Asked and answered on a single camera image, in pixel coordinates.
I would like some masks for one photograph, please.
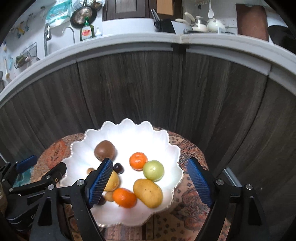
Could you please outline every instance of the kitchen faucet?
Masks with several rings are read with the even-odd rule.
[[[51,38],[52,38],[52,33],[51,33],[51,30],[50,30],[50,25],[49,25],[49,23],[47,23],[45,25],[45,28],[44,28],[44,54],[45,54],[45,56],[48,55],[48,53],[47,53],[47,41],[51,40]]]
[[[71,27],[65,27],[65,28],[63,29],[63,31],[62,31],[62,34],[64,34],[66,28],[69,28],[69,29],[72,30],[72,33],[73,33],[73,43],[75,44],[75,35],[74,35],[74,30],[73,30],[73,28],[71,28]]]

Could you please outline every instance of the green tomato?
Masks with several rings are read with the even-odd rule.
[[[146,162],[143,167],[144,176],[151,181],[159,181],[165,173],[163,165],[156,160]]]

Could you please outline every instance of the frying pan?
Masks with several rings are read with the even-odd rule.
[[[88,17],[88,22],[91,24],[96,19],[97,11],[86,6],[86,0],[82,7],[78,8],[71,16],[70,23],[74,28],[82,28],[85,23],[85,18]]]

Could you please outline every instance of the blue gripper pad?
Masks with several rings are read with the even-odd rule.
[[[86,178],[87,185],[85,188],[88,205],[90,208],[97,204],[102,193],[109,181],[113,171],[113,163],[109,158],[105,158],[97,170],[92,171]]]
[[[202,166],[193,158],[187,161],[187,171],[193,182],[193,185],[200,196],[201,201],[208,207],[212,206],[211,189],[202,175]]]
[[[37,157],[33,155],[21,161],[20,163],[18,163],[15,169],[17,173],[24,173],[25,171],[29,170],[31,167],[36,165],[36,163],[37,163]]]

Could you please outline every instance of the white scalloped bowl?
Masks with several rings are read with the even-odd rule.
[[[129,165],[129,158],[135,152],[143,152],[148,160],[160,161],[165,169],[163,178],[156,182],[163,192],[162,204],[150,209],[139,199],[131,209],[119,207],[115,202],[106,202],[102,206],[94,205],[91,212],[99,227],[110,227],[118,224],[139,226],[151,215],[170,207],[174,201],[174,190],[183,177],[183,170],[178,164],[180,148],[169,143],[167,131],[155,131],[148,121],[136,125],[130,119],[124,119],[115,125],[106,121],[100,130],[89,129],[84,140],[71,144],[71,156],[63,160],[67,165],[65,177],[60,187],[71,186],[79,179],[87,177],[87,169],[97,169],[100,161],[94,155],[95,147],[103,140],[109,140],[116,147],[117,155],[113,164],[119,162],[124,173],[119,175],[120,187],[133,191],[133,184],[139,178],[145,178],[143,172],[137,172]]]

